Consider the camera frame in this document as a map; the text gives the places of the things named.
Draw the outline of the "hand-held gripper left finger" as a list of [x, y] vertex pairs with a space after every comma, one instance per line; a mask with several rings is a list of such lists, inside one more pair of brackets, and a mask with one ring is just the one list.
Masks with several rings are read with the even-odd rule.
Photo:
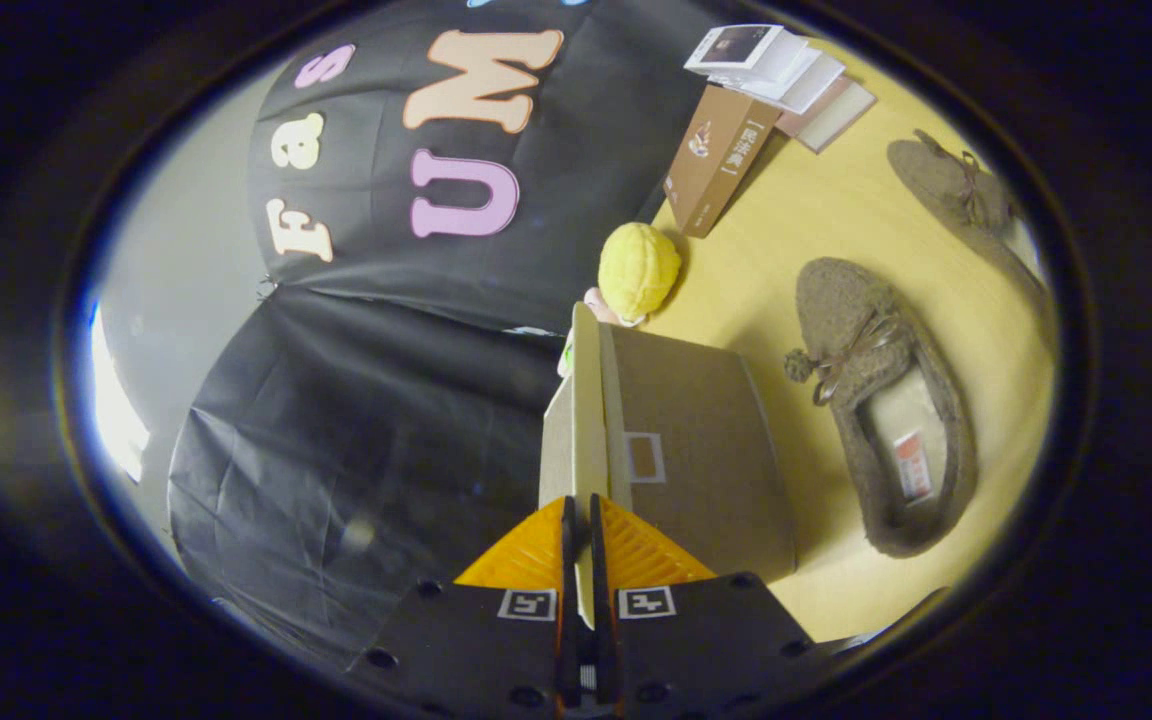
[[456, 579], [420, 579], [348, 674], [430, 719], [562, 719], [579, 707], [571, 497], [526, 516]]

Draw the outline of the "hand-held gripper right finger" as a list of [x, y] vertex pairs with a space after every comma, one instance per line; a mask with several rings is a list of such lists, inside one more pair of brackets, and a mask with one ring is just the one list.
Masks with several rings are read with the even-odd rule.
[[718, 574], [591, 497], [596, 707], [608, 719], [760, 719], [812, 694], [842, 651], [750, 571]]

